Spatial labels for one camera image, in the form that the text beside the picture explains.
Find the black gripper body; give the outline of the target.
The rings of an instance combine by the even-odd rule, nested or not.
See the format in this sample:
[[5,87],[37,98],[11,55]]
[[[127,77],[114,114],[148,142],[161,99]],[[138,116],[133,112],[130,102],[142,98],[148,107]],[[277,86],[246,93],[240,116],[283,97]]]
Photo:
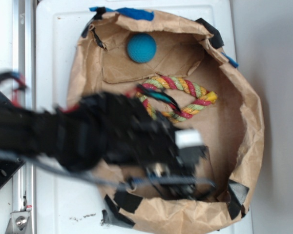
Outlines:
[[203,200],[216,185],[196,175],[196,166],[207,158],[208,148],[197,130],[180,129],[165,117],[132,116],[111,131],[105,161],[119,166],[139,166],[144,179],[131,178],[131,187],[151,185],[162,198],[160,187],[175,198]]

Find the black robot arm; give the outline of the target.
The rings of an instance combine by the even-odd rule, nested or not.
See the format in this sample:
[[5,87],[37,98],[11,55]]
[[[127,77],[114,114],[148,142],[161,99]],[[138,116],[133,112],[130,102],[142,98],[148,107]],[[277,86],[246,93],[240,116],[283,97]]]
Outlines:
[[[22,158],[42,169],[126,191],[164,187],[181,199],[203,199],[215,183],[196,175],[207,147],[194,129],[175,127],[162,114],[151,118],[135,97],[100,92],[68,110],[35,112],[0,101],[0,158]],[[144,177],[113,182],[86,171],[100,160],[136,165]]]

